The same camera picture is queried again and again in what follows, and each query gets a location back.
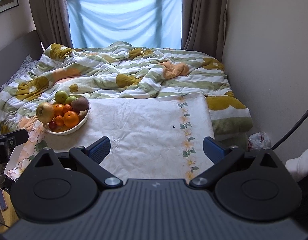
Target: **kiwi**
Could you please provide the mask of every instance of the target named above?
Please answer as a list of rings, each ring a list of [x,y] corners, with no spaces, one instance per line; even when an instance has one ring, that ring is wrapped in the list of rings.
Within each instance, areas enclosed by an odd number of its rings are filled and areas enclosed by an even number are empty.
[[[86,98],[78,98],[72,101],[71,106],[74,110],[85,111],[88,110],[89,103]]]

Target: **brown curtain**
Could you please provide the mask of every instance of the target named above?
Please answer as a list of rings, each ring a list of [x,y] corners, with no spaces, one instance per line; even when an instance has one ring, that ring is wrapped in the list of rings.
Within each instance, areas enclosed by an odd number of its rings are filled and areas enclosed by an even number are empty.
[[[222,60],[227,0],[183,0],[182,49]]]
[[[72,48],[66,0],[29,0],[36,31],[44,48],[52,43]]]

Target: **red grape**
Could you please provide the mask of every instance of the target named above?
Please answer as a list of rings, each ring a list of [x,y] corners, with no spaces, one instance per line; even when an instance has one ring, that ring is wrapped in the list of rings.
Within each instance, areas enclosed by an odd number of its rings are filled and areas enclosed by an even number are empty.
[[[50,128],[51,130],[54,130],[56,127],[57,127],[57,124],[56,124],[55,121],[49,122],[49,128]]]

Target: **mandarin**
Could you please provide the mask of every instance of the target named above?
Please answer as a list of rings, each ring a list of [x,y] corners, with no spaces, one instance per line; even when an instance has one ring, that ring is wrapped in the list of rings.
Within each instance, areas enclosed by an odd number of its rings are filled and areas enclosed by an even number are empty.
[[[65,113],[63,117],[64,124],[69,127],[73,128],[79,123],[79,116],[76,112],[74,111],[68,111]]]
[[[55,118],[55,122],[58,126],[64,126],[64,121],[63,121],[63,116],[61,115],[58,115],[56,118]]]
[[[62,104],[55,104],[55,105],[53,105],[53,108],[54,108],[54,116],[55,117],[57,117],[58,115],[61,115],[61,116],[64,115],[64,113],[63,113],[64,106]]]
[[[63,107],[63,114],[67,113],[68,111],[72,111],[72,106],[69,104],[66,104]]]

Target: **desk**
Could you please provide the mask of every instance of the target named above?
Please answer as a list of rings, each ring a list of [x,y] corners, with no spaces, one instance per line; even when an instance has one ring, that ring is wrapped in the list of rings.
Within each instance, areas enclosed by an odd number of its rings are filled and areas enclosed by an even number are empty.
[[[10,195],[7,194],[4,190],[3,190],[3,195],[4,195],[4,199],[5,199],[5,202],[6,202],[6,205],[8,206],[8,208],[5,211],[2,211],[2,216],[4,218],[5,224],[10,227],[16,221],[18,221],[18,216],[16,215],[14,207],[12,206]],[[1,234],[3,232],[5,232],[6,230],[8,230],[7,227],[0,226],[0,233]]]

